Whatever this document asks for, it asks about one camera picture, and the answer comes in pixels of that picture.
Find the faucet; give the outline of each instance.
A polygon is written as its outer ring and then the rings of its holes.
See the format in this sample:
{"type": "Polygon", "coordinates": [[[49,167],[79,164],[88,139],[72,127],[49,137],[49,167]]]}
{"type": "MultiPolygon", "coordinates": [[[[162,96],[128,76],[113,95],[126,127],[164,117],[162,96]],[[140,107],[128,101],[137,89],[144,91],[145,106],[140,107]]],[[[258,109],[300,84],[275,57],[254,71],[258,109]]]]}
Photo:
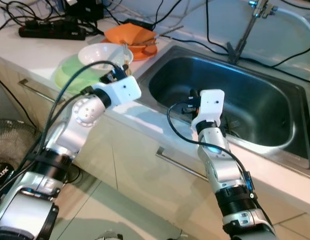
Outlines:
{"type": "Polygon", "coordinates": [[[246,30],[243,36],[240,38],[237,46],[233,49],[230,42],[227,42],[226,46],[228,49],[228,62],[230,64],[236,65],[240,59],[240,56],[245,48],[247,43],[247,38],[250,35],[251,30],[257,20],[257,18],[262,17],[266,19],[268,15],[274,15],[274,12],[278,9],[277,6],[274,6],[268,3],[269,0],[249,0],[248,4],[254,8],[253,13],[251,15],[250,21],[246,27],[246,30]]]}

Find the sink basin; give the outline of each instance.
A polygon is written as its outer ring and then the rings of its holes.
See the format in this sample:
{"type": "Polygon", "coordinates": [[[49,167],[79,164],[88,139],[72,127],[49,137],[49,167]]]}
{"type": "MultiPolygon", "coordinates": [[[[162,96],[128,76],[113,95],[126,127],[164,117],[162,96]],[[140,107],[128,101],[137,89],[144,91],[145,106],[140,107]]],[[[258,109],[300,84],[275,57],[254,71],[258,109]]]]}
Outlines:
{"type": "MultiPolygon", "coordinates": [[[[229,141],[262,155],[286,153],[290,162],[310,169],[310,114],[301,86],[179,46],[168,50],[138,81],[139,102],[163,114],[186,100],[191,89],[223,90],[221,125],[229,141]]],[[[181,115],[184,107],[176,107],[174,117],[190,122],[190,115],[181,115]]]]}

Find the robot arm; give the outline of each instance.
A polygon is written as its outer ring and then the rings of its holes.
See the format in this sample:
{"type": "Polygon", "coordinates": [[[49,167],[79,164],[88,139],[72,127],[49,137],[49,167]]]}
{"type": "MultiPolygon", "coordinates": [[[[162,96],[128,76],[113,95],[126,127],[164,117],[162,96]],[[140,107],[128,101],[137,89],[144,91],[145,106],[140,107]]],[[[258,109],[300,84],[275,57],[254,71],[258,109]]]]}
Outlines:
{"type": "Polygon", "coordinates": [[[199,145],[197,150],[223,215],[223,230],[232,240],[278,240],[267,216],[258,208],[259,204],[256,205],[257,196],[249,172],[241,169],[227,153],[230,147],[219,128],[224,92],[203,90],[200,96],[193,94],[189,100],[195,104],[188,107],[198,113],[191,122],[198,141],[225,149],[199,145]]]}
{"type": "Polygon", "coordinates": [[[52,126],[41,154],[21,175],[0,203],[1,240],[48,240],[59,208],[53,202],[86,139],[108,108],[138,99],[141,90],[133,76],[92,86],[93,93],[74,100],[65,117],[52,126]]]}

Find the white countertop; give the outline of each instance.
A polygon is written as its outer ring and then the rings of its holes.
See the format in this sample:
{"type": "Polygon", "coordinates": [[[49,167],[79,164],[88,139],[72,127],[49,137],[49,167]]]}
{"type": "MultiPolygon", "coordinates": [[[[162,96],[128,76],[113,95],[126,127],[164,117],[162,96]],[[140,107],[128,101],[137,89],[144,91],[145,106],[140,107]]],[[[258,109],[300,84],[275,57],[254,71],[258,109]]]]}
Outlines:
{"type": "MultiPolygon", "coordinates": [[[[98,25],[103,31],[113,26],[114,24],[105,20],[98,25]]],[[[162,49],[168,48],[172,44],[172,41],[169,39],[160,39],[158,41],[158,54],[156,57],[131,64],[130,68],[135,77],[139,77],[163,55],[165,51],[161,51],[162,49]]],[[[87,44],[87,41],[20,38],[16,27],[8,27],[0,32],[0,62],[26,77],[58,91],[54,83],[54,73],[58,65],[67,57],[77,54],[87,44]]],[[[207,55],[218,58],[208,51],[207,55]]],[[[291,82],[302,85],[306,93],[310,94],[310,84],[308,83],[301,82],[275,70],[265,70],[259,66],[251,67],[251,69],[264,73],[267,71],[267,74],[274,77],[290,79],[291,82]]],[[[113,110],[106,111],[106,114],[116,121],[152,136],[163,143],[164,147],[165,145],[178,146],[181,152],[192,157],[190,159],[194,162],[189,163],[188,166],[193,164],[194,169],[198,169],[198,166],[200,166],[199,160],[195,162],[197,159],[197,146],[179,139],[170,129],[165,115],[137,102],[118,106],[113,110]]],[[[178,129],[183,129],[184,134],[187,134],[187,131],[189,134],[192,134],[186,123],[177,120],[173,122],[178,129]]],[[[264,188],[270,193],[280,195],[297,208],[310,213],[310,178],[234,144],[230,144],[230,148],[242,161],[246,169],[250,171],[256,187],[264,188]]]]}

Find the cabinet handle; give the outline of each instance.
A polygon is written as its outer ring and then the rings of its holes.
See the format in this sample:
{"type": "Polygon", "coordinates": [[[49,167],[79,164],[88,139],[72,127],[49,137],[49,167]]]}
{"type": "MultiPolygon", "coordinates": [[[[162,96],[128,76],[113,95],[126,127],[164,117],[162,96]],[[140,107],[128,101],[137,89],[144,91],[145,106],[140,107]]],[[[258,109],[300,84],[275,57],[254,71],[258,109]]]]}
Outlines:
{"type": "Polygon", "coordinates": [[[206,176],[204,176],[204,175],[198,173],[197,171],[194,171],[194,170],[190,169],[189,167],[187,167],[187,166],[185,166],[185,165],[183,165],[183,164],[181,164],[181,163],[179,163],[179,162],[177,162],[177,161],[175,161],[175,160],[173,160],[173,159],[163,155],[164,150],[165,149],[162,146],[160,146],[158,148],[157,152],[156,152],[156,156],[161,158],[161,159],[163,159],[163,160],[165,160],[166,162],[169,162],[170,164],[175,165],[176,167],[179,167],[179,168],[185,170],[186,172],[188,172],[188,173],[190,173],[190,174],[192,174],[192,175],[194,175],[194,176],[196,176],[196,177],[198,177],[200,179],[203,179],[206,182],[209,181],[206,176]]]}
{"type": "MultiPolygon", "coordinates": [[[[27,86],[26,84],[27,84],[28,82],[29,82],[29,81],[28,81],[27,79],[23,79],[23,80],[21,80],[21,81],[18,82],[18,85],[20,85],[21,87],[23,87],[23,88],[25,88],[25,89],[31,91],[32,93],[34,93],[34,94],[36,94],[36,95],[38,95],[38,96],[40,96],[40,97],[42,97],[42,98],[44,98],[44,99],[46,99],[46,100],[52,102],[52,103],[55,102],[55,100],[54,100],[53,98],[51,98],[51,97],[45,95],[44,93],[41,93],[41,92],[35,90],[34,88],[32,88],[32,87],[30,87],[30,86],[27,86]]],[[[64,99],[64,98],[62,98],[62,99],[57,103],[57,105],[60,105],[60,104],[63,103],[63,102],[65,102],[65,99],[64,99]]]]}

